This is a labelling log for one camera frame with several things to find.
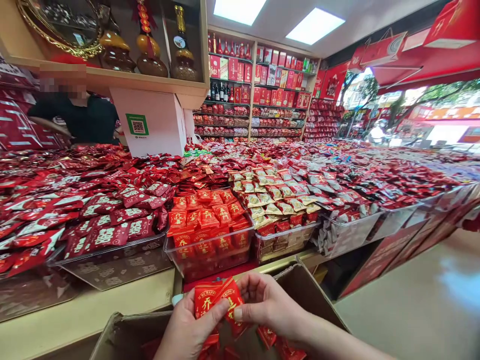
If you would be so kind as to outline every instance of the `plastic container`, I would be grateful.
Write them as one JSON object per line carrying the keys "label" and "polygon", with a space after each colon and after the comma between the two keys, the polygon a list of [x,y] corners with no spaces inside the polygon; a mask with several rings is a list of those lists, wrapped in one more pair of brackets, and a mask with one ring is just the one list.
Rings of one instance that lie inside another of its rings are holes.
{"label": "plastic container", "polygon": [[379,211],[373,215],[345,223],[337,222],[320,214],[322,224],[318,229],[318,238],[314,242],[327,258],[337,257],[363,245],[383,214],[383,211]]}
{"label": "plastic container", "polygon": [[[163,251],[185,281],[190,283],[246,263],[250,258],[253,235],[254,228],[251,226],[180,247],[175,247],[173,237],[167,237]],[[225,240],[232,244],[232,248],[220,251]]]}
{"label": "plastic container", "polygon": [[162,250],[166,232],[68,259],[62,259],[64,245],[48,266],[65,269],[97,290],[112,289],[172,267]]}
{"label": "plastic container", "polygon": [[367,241],[383,239],[398,232],[420,205],[422,205],[421,202],[396,209],[382,207],[384,214],[380,216],[380,219],[372,228]]}
{"label": "plastic container", "polygon": [[261,236],[255,231],[258,262],[264,264],[272,259],[296,253],[305,248],[320,222],[294,227],[287,231]]}
{"label": "plastic container", "polygon": [[0,322],[64,303],[78,292],[71,275],[45,265],[0,279]]}

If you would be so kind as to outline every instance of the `person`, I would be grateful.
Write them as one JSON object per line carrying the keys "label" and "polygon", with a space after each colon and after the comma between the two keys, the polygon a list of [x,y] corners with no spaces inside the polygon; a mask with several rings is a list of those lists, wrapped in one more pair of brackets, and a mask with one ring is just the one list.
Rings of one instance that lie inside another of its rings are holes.
{"label": "person", "polygon": [[[59,85],[57,91],[46,92],[28,110],[28,118],[40,126],[65,136],[72,144],[115,144],[117,109],[110,101],[81,87]],[[66,128],[53,122],[61,117]]]}
{"label": "person", "polygon": [[[313,359],[393,359],[304,310],[270,275],[252,271],[237,285],[246,303],[234,309],[235,321],[267,326],[295,347],[301,346]],[[195,319],[194,297],[192,289],[175,306],[154,360],[197,359],[208,335],[229,311],[229,301],[222,299]]]}
{"label": "person", "polygon": [[370,130],[367,136],[369,143],[381,144],[385,133],[383,128],[386,126],[386,122],[383,119],[377,120],[375,126]]}

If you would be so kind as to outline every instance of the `wine bottle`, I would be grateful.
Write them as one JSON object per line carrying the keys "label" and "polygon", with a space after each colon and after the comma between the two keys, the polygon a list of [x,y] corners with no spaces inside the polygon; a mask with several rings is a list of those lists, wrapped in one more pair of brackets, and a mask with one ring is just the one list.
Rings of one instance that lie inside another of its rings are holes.
{"label": "wine bottle", "polygon": [[220,101],[220,90],[217,87],[217,84],[215,84],[214,86],[215,86],[215,101]]}
{"label": "wine bottle", "polygon": [[226,84],[226,91],[225,93],[223,94],[223,97],[224,97],[224,102],[228,103],[229,102],[229,98],[230,98],[230,87],[229,87],[229,84],[227,83]]}
{"label": "wine bottle", "polygon": [[173,68],[172,78],[197,81],[198,74],[194,67],[194,55],[189,50],[187,42],[186,26],[184,20],[184,8],[175,5],[177,35],[173,38],[173,43],[178,50],[175,53],[177,65]]}
{"label": "wine bottle", "polygon": [[220,101],[224,100],[225,86],[220,83]]}

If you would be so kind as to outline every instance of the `fingernail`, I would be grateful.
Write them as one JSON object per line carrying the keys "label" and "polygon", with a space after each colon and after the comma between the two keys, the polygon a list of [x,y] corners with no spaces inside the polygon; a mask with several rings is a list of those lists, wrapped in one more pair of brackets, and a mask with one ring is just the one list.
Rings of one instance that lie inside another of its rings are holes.
{"label": "fingernail", "polygon": [[236,307],[234,310],[233,310],[233,318],[235,319],[235,321],[237,322],[241,322],[243,319],[242,319],[242,309],[239,308],[239,307]]}

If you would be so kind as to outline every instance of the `display table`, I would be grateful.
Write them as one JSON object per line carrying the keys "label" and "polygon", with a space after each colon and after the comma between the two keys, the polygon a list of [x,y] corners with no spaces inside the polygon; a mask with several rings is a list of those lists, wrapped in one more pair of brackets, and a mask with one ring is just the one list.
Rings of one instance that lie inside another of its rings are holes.
{"label": "display table", "polygon": [[30,360],[102,332],[114,312],[149,313],[171,305],[175,269],[108,291],[86,289],[75,299],[0,323],[1,358]]}

